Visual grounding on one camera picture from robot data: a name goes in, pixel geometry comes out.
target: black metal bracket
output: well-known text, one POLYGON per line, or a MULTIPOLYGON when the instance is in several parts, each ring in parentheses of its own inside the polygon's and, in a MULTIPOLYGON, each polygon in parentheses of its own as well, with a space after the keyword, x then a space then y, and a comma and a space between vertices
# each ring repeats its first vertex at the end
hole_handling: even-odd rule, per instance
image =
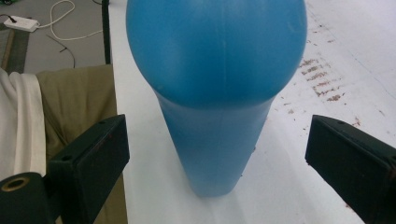
POLYGON ((314 115, 305 159, 365 223, 396 223, 396 149, 314 115))
POLYGON ((0 223, 93 223, 129 161, 125 116, 94 124, 48 163, 48 173, 0 182, 0 223))
POLYGON ((110 18, 108 14, 109 0, 102 0, 103 41, 105 44, 105 62, 111 64, 110 18))

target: table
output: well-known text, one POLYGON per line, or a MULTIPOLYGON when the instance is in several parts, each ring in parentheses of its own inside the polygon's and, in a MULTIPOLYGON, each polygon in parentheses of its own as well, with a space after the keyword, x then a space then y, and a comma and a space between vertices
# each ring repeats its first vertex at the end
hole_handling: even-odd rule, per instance
POLYGON ((235 189, 198 198, 189 187, 157 99, 126 37, 126 0, 109 5, 119 113, 131 160, 129 223, 362 223, 304 160, 313 114, 343 120, 396 147, 396 2, 306 0, 304 57, 276 97, 235 189))

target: white cable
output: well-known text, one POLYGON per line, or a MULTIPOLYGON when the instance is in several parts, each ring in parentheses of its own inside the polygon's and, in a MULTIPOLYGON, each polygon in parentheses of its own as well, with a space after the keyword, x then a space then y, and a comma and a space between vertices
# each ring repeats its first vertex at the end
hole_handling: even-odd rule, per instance
POLYGON ((65 16, 67 16, 70 12, 72 12, 72 11, 75 9, 75 7, 76 7, 75 4, 74 4, 72 1, 69 1, 69 0, 62 0, 62 1, 59 1, 59 2, 55 3, 55 4, 51 7, 50 12, 49 12, 49 21, 50 21, 50 23, 49 23, 49 24, 46 24, 46 25, 38 26, 37 28, 44 28, 44 27, 50 26, 50 30, 51 30, 53 36, 55 36, 55 38, 57 38, 57 39, 59 39, 59 40, 64 40, 64 41, 83 39, 83 38, 87 38, 87 37, 89 37, 89 36, 96 35, 96 34, 99 34, 99 33, 103 32, 103 30, 100 30, 100 31, 93 32, 92 34, 89 34, 89 35, 84 35, 84 36, 74 37, 74 38, 60 38, 59 36, 57 36, 57 35, 55 34, 55 32, 53 31, 53 26, 52 26, 52 25, 53 25, 55 22, 60 21, 60 20, 63 19, 65 16), (60 18, 58 18, 58 19, 56 19, 56 20, 54 21, 53 18, 52 18, 52 11, 53 11, 53 9, 54 9, 58 4, 61 4, 61 3, 63 3, 63 2, 72 4, 72 8, 71 8, 70 10, 66 11, 60 18))

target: khaki pants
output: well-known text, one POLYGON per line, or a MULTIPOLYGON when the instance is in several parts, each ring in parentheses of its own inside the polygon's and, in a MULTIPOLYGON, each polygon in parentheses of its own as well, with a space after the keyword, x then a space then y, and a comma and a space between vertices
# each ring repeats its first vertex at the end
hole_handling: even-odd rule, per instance
MULTIPOLYGON (((41 72, 36 76, 43 101, 47 161, 94 123, 117 115, 111 65, 41 72)), ((94 223, 127 222, 120 176, 94 223)))

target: white cloth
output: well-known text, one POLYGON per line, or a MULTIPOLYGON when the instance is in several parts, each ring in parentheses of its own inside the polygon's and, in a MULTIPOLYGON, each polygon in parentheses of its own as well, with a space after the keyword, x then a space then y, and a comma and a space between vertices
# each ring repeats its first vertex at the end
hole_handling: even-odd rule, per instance
POLYGON ((46 173, 46 139, 37 77, 0 69, 0 180, 46 173))

